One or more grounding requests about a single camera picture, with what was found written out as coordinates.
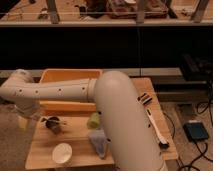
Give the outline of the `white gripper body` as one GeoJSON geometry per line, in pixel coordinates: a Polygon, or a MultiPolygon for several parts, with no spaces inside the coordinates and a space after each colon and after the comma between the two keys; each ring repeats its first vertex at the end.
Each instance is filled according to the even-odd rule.
{"type": "Polygon", "coordinates": [[[20,107],[16,105],[15,109],[18,111],[19,115],[25,119],[32,119],[38,121],[41,117],[39,107],[37,105],[30,105],[27,107],[20,107]]]}

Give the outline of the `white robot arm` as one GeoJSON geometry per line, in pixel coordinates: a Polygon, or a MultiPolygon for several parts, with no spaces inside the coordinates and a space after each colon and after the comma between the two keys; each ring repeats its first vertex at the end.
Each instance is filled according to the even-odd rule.
{"type": "Polygon", "coordinates": [[[133,82],[122,72],[35,83],[28,71],[18,69],[0,85],[0,97],[14,102],[25,118],[35,116],[40,100],[93,102],[118,171],[168,171],[159,147],[163,136],[133,82]]]}

